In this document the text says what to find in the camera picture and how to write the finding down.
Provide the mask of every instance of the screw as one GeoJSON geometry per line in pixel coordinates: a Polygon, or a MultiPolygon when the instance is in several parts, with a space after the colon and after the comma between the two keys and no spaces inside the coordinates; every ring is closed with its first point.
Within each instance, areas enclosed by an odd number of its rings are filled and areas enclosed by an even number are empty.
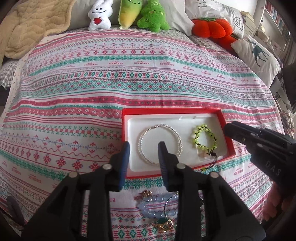
{"type": "Polygon", "coordinates": [[[177,164],[177,168],[178,168],[178,169],[185,169],[186,166],[185,166],[185,164],[183,164],[183,163],[178,163],[178,164],[177,164]]]}
{"type": "Polygon", "coordinates": [[[216,173],[216,172],[211,172],[211,173],[210,173],[210,176],[211,176],[212,178],[218,178],[218,177],[219,177],[219,174],[216,173]]]}
{"type": "Polygon", "coordinates": [[[103,169],[105,169],[105,170],[110,170],[111,168],[112,168],[111,164],[104,164],[103,165],[103,169]]]}
{"type": "Polygon", "coordinates": [[[74,178],[74,177],[77,177],[77,172],[70,172],[69,173],[69,177],[71,177],[71,178],[74,178]]]}

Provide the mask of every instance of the robotic arm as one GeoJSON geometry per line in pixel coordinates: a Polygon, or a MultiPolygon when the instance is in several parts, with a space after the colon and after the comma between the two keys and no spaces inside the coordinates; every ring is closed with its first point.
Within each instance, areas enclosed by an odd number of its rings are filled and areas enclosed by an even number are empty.
{"type": "MultiPolygon", "coordinates": [[[[246,145],[251,162],[278,184],[283,196],[295,194],[295,140],[236,121],[227,124],[224,133],[246,145]]],[[[112,241],[109,192],[122,189],[129,153],[129,144],[125,142],[122,151],[95,172],[83,175],[70,172],[30,219],[21,238],[11,236],[10,240],[112,241]],[[80,221],[85,190],[90,190],[88,236],[82,237],[80,221]]],[[[205,175],[179,163],[174,154],[168,153],[164,142],[158,145],[158,157],[166,189],[179,192],[175,241],[296,240],[296,196],[289,211],[266,236],[263,227],[218,173],[205,175]],[[201,237],[199,190],[203,192],[205,206],[205,237],[201,237]]]]}

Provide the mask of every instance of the plush toy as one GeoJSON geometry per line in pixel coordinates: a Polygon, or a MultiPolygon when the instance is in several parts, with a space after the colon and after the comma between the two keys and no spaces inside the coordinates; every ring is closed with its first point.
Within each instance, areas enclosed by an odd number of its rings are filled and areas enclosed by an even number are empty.
{"type": "Polygon", "coordinates": [[[113,13],[112,4],[113,0],[98,0],[94,3],[92,9],[87,14],[91,19],[89,31],[94,31],[99,28],[111,28],[109,17],[113,13]]]}
{"type": "Polygon", "coordinates": [[[139,28],[148,28],[152,32],[169,30],[170,26],[165,19],[165,11],[158,0],[149,0],[147,5],[142,9],[143,17],[138,20],[139,28]]]}
{"type": "Polygon", "coordinates": [[[121,0],[118,22],[120,29],[128,29],[142,9],[142,0],[121,0]]]}
{"type": "Polygon", "coordinates": [[[192,20],[194,26],[192,33],[198,37],[210,38],[221,47],[230,52],[234,52],[231,43],[236,41],[231,36],[233,30],[229,22],[222,18],[204,18],[192,20]]]}

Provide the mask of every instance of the white beaded bracelet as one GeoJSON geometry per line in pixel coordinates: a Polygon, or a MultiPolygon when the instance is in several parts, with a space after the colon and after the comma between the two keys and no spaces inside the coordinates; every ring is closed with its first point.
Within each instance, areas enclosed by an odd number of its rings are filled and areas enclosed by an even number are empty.
{"type": "Polygon", "coordinates": [[[152,165],[157,165],[159,166],[159,163],[156,163],[156,162],[153,162],[151,160],[149,160],[143,153],[143,149],[142,149],[142,145],[143,145],[143,139],[144,139],[144,136],[148,133],[148,131],[152,130],[152,129],[155,129],[155,128],[158,128],[158,127],[163,127],[163,128],[166,128],[166,129],[169,129],[170,131],[173,132],[174,136],[177,138],[178,140],[178,152],[176,154],[177,157],[180,157],[181,154],[182,154],[182,151],[183,151],[183,144],[182,144],[182,140],[181,140],[181,137],[180,135],[178,134],[178,132],[173,129],[172,127],[166,125],[166,124],[160,124],[160,125],[156,125],[156,126],[153,126],[153,127],[150,127],[149,129],[147,129],[141,136],[140,136],[140,139],[139,139],[139,153],[141,155],[141,157],[147,161],[149,164],[152,164],[152,165]]]}

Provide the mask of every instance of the pillow with deer print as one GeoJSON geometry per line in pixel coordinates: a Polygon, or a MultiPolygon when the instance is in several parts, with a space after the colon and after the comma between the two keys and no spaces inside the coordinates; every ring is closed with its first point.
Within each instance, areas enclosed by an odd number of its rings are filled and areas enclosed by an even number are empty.
{"type": "Polygon", "coordinates": [[[281,70],[279,62],[273,54],[249,35],[233,42],[231,47],[269,88],[274,77],[281,70]]]}

